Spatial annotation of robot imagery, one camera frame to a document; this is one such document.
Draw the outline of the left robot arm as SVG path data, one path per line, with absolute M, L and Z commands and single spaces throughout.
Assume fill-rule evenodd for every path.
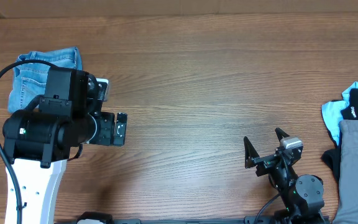
M 71 148 L 124 145 L 127 115 L 101 110 L 109 89 L 107 79 L 88 72 L 50 68 L 44 94 L 4 123 L 4 151 L 17 176 L 23 223 L 53 223 Z

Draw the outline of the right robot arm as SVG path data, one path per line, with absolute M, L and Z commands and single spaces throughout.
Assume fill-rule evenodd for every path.
M 316 175 L 297 175 L 293 165 L 301 159 L 303 142 L 280 128 L 275 129 L 279 146 L 269 156 L 261 157 L 244 137 L 245 168 L 256 168 L 258 177 L 267 175 L 277 191 L 255 216 L 244 218 L 245 223 L 329 223 L 321 209 L 324 207 L 323 180 Z

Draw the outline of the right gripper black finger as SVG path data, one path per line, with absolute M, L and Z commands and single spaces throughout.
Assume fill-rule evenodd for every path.
M 289 134 L 287 134 L 284 130 L 281 128 L 275 128 L 275 133 L 277 135 L 277 138 L 280 142 L 286 140 L 286 138 L 290 137 Z
M 244 149 L 245 149 L 245 168 L 249 169 L 255 166 L 255 160 L 259 159 L 260 156 L 247 136 L 244 137 Z

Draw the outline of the light blue denim jeans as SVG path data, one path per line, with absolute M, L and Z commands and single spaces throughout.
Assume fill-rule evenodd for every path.
M 82 70 L 82 60 L 77 47 L 69 47 L 49 52 L 30 51 L 21 54 L 17 62 L 24 60 L 43 60 L 58 67 Z M 37 95 L 45 93 L 48 65 L 27 63 L 13 68 L 12 91 L 9 94 L 8 112 L 24 109 Z

